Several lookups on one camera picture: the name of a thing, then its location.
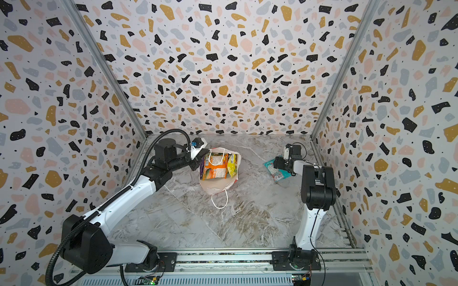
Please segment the teal snack packet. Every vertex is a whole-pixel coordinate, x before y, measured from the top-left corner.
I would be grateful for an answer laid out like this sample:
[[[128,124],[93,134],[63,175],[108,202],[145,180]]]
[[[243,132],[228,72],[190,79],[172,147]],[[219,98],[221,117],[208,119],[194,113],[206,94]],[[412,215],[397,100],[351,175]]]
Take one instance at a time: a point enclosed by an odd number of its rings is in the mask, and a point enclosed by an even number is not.
[[[274,168],[274,160],[264,163],[264,166],[271,174],[272,178],[274,179],[274,182],[278,182],[278,181],[287,179],[292,176],[290,173],[288,173],[285,170]]]

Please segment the orange snack packet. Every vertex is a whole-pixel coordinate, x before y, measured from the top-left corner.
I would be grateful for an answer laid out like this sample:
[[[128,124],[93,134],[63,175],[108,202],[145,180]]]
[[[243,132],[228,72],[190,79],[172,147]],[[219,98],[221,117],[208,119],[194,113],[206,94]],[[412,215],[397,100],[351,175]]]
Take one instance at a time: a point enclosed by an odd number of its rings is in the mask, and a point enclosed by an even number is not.
[[[226,179],[228,174],[227,163],[229,154],[214,153],[212,150],[203,158],[200,178],[204,181],[212,179]]]

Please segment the red paper gift bag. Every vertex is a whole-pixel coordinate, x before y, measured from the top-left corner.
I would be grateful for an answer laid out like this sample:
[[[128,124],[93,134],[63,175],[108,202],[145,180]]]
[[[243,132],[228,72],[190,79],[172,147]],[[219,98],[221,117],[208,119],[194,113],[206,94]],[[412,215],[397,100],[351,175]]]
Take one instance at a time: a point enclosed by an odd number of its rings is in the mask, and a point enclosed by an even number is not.
[[[238,155],[238,169],[240,167],[241,161],[242,161],[242,155],[236,151],[231,151],[226,148],[218,147],[218,148],[212,148],[209,150],[213,151],[214,153],[227,153],[227,154],[237,154]],[[211,202],[214,207],[217,209],[224,209],[228,202],[229,202],[229,195],[228,195],[228,190],[238,181],[239,178],[239,170],[237,170],[237,176],[235,178],[232,178],[229,174],[227,174],[226,179],[212,179],[212,180],[202,180],[200,178],[200,170],[202,168],[203,163],[200,165],[199,169],[199,181],[202,189],[204,192],[209,194],[211,196]],[[218,206],[215,201],[213,200],[213,197],[217,194],[223,193],[225,195],[225,204],[224,206]]]

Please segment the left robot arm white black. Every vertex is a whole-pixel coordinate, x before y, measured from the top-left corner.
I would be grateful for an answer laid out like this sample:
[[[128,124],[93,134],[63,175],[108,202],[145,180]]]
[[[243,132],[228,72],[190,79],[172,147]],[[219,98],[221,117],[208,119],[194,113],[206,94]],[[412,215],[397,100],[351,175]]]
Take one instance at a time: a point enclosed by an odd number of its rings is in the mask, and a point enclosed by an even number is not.
[[[140,171],[137,181],[82,217],[72,215],[63,224],[62,249],[58,256],[87,274],[105,267],[132,264],[141,271],[155,271],[160,257],[157,247],[143,240],[114,243],[108,237],[114,227],[138,204],[160,190],[176,170],[199,169],[209,152],[205,139],[197,137],[180,145],[172,138],[158,141],[155,155]]]

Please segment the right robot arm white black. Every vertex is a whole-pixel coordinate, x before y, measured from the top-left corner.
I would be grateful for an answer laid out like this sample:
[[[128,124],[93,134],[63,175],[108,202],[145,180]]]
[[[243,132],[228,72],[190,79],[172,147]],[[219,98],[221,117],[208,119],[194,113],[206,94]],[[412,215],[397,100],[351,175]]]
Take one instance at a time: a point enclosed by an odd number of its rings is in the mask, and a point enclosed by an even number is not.
[[[274,159],[274,168],[301,177],[300,195],[304,213],[299,231],[289,247],[287,261],[293,269],[311,268],[318,259],[316,239],[326,212],[336,203],[333,168],[305,160],[298,143],[287,144],[284,155]]]

